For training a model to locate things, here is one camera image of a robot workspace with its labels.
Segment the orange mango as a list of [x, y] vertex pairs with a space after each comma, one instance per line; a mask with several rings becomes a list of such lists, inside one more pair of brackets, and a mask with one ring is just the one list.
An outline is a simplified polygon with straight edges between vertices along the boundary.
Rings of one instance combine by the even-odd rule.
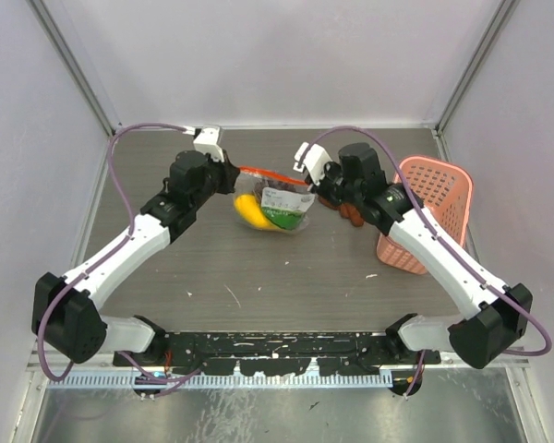
[[263, 214], [254, 195], [242, 194], [235, 198], [234, 207], [241, 218], [256, 229], [269, 229], [271, 223]]

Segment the dark red grapes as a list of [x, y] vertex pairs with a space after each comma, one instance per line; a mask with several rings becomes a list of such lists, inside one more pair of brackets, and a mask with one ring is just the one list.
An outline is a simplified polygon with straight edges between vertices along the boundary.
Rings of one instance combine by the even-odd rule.
[[301, 191], [300, 186], [295, 185], [290, 182], [285, 182], [283, 180], [277, 180], [277, 179], [271, 179], [269, 177], [261, 177], [259, 178], [253, 187], [253, 195], [257, 199], [258, 202], [261, 202], [262, 200], [262, 192], [265, 188], [272, 188], [277, 190], [283, 190], [295, 194], [299, 194]]

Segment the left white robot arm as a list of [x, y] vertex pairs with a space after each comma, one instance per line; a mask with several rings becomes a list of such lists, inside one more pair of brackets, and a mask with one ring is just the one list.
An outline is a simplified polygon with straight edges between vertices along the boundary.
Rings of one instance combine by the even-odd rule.
[[141, 316], [107, 317], [101, 310], [115, 289], [146, 260], [171, 245], [215, 194], [235, 191], [239, 169], [225, 150], [176, 156], [163, 191], [151, 198], [126, 230], [61, 277], [48, 272], [36, 283], [32, 331], [75, 364], [101, 351], [131, 352], [144, 365], [166, 355], [164, 330]]

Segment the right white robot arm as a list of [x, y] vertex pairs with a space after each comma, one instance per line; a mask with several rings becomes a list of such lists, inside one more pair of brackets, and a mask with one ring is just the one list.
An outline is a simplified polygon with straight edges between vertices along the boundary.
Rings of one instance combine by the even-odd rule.
[[459, 317], [407, 315], [387, 329], [388, 356], [399, 364], [419, 351], [454, 352], [486, 367], [525, 334], [533, 295], [484, 269], [445, 232], [410, 187], [390, 183], [367, 143], [340, 149], [334, 161], [318, 144], [304, 143], [295, 170], [311, 192], [332, 205], [349, 204], [363, 220], [405, 249], [450, 296]]

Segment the red watermelon slice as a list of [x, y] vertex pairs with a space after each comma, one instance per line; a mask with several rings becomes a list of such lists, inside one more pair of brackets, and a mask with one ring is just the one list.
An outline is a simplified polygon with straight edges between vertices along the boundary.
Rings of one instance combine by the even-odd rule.
[[299, 231], [306, 228], [309, 223], [306, 213], [299, 210], [285, 210], [262, 206], [261, 212], [272, 227], [281, 231]]

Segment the clear orange zip bag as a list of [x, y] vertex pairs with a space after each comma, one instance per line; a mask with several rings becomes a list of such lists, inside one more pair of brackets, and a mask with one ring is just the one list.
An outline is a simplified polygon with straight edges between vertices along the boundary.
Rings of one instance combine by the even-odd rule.
[[[283, 180], [285, 182], [293, 183], [295, 185], [300, 186], [301, 191], [299, 194], [295, 194], [295, 193], [267, 187], [262, 192], [261, 202], [257, 201], [258, 204], [260, 205], [260, 208], [262, 206], [265, 206], [265, 207], [279, 208], [279, 209], [285, 209], [285, 210], [299, 210], [299, 211], [305, 212], [307, 215], [308, 211], [310, 210], [310, 208], [313, 206], [315, 202], [315, 195], [308, 191], [308, 186], [304, 181], [294, 179], [287, 175], [278, 174], [274, 171], [260, 169], [260, 168], [253, 168], [249, 166], [242, 166], [240, 168], [240, 175], [238, 176], [235, 184], [233, 205], [234, 205], [234, 200], [237, 196], [242, 194], [253, 195], [254, 184], [261, 177], [269, 177], [271, 179]], [[235, 213], [240, 217], [240, 219], [247, 226], [249, 226], [250, 228], [256, 229], [250, 226], [248, 223], [246, 223], [241, 218], [241, 216], [236, 212], [236, 210], [235, 210]], [[256, 229], [256, 230], [267, 231], [267, 232], [279, 232], [279, 233], [298, 233], [302, 231], [302, 230], [299, 230], [295, 232], [286, 232], [286, 231], [278, 230], [277, 228], [274, 228], [274, 227], [271, 227], [269, 229]]]

